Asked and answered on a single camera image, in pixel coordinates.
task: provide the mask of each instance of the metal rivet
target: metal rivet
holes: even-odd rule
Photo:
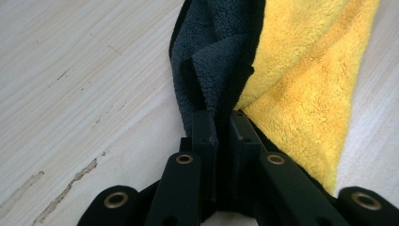
[[[176,162],[180,164],[189,164],[190,162],[193,161],[193,157],[188,154],[182,154],[176,157]]]
[[[276,154],[270,154],[269,156],[267,156],[267,161],[269,161],[273,164],[276,164],[276,165],[282,165],[285,162],[284,158],[282,158]]]
[[[354,192],[351,197],[352,200],[355,201],[355,203],[369,210],[379,210],[382,207],[381,203],[378,200],[363,192]]]
[[[123,192],[118,191],[108,195],[104,200],[105,207],[109,209],[115,209],[123,206],[129,200],[129,196]]]

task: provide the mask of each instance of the folded towel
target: folded towel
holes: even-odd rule
[[[268,0],[255,73],[236,106],[329,193],[377,6]]]
[[[234,106],[333,192],[351,98],[378,0],[186,0],[170,42],[187,135]]]

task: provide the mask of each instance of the gray cloth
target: gray cloth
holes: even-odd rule
[[[251,1],[193,0],[177,23],[170,59],[176,98],[191,136],[191,117],[207,109],[216,112],[247,40]]]

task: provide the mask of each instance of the wooden table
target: wooden table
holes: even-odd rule
[[[102,190],[160,178],[184,137],[168,60],[183,0],[1,1],[0,225],[76,225]],[[399,206],[399,3],[383,0],[338,188]],[[256,225],[217,213],[205,225]]]

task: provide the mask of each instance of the yellow towel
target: yellow towel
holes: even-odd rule
[[[236,105],[329,193],[378,3],[267,0],[255,73]]]

